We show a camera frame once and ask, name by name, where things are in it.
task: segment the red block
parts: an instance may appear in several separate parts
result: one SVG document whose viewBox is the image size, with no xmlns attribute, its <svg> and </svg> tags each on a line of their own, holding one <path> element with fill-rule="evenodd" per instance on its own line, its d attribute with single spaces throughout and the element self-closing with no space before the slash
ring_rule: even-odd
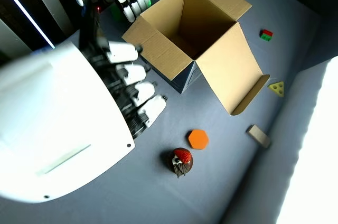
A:
<svg viewBox="0 0 338 224">
<path fill-rule="evenodd" d="M 273 33 L 271 31 L 268 31 L 268 30 L 263 30 L 263 34 L 267 34 L 269 36 L 273 35 Z"/>
</svg>

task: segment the green block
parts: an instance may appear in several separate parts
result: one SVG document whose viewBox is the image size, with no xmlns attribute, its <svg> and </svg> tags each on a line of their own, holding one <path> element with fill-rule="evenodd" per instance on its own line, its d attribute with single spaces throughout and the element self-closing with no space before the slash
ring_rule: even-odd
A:
<svg viewBox="0 0 338 224">
<path fill-rule="evenodd" d="M 263 40 L 269 42 L 269 41 L 271 40 L 272 36 L 263 33 L 263 34 L 260 36 L 260 38 L 262 38 Z"/>
</svg>

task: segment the strawberry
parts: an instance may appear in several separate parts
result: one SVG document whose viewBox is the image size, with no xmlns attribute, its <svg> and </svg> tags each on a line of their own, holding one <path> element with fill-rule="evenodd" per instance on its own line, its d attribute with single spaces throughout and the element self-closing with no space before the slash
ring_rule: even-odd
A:
<svg viewBox="0 0 338 224">
<path fill-rule="evenodd" d="M 184 148 L 176 148 L 174 150 L 174 154 L 177 155 L 177 157 L 181 160 L 183 163 L 188 163 L 192 159 L 192 155 L 189 152 L 189 150 Z"/>
</svg>

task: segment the yellow triangle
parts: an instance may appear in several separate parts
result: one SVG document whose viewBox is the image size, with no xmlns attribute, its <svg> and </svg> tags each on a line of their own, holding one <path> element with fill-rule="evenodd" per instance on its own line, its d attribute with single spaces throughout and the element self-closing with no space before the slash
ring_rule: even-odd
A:
<svg viewBox="0 0 338 224">
<path fill-rule="evenodd" d="M 280 81 L 269 85 L 269 88 L 275 92 L 279 97 L 284 97 L 284 82 Z"/>
</svg>

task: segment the white light strip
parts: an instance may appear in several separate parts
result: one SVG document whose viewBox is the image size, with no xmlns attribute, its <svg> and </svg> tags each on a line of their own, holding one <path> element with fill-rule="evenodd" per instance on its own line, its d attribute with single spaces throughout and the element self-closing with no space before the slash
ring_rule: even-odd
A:
<svg viewBox="0 0 338 224">
<path fill-rule="evenodd" d="M 33 20 L 33 18 L 29 15 L 29 13 L 27 12 L 27 10 L 23 7 L 23 5 L 20 3 L 20 1 L 18 0 L 13 0 L 17 6 L 21 9 L 21 11 L 26 15 L 26 17 L 28 18 L 28 20 L 30 20 L 30 22 L 34 25 L 34 27 L 36 28 L 36 30 L 42 35 L 42 37 L 47 41 L 47 43 L 54 49 L 55 46 L 54 44 L 52 44 L 52 42 L 48 39 L 48 37 L 43 33 L 43 31 L 41 30 L 41 28 L 37 25 L 37 23 Z"/>
</svg>

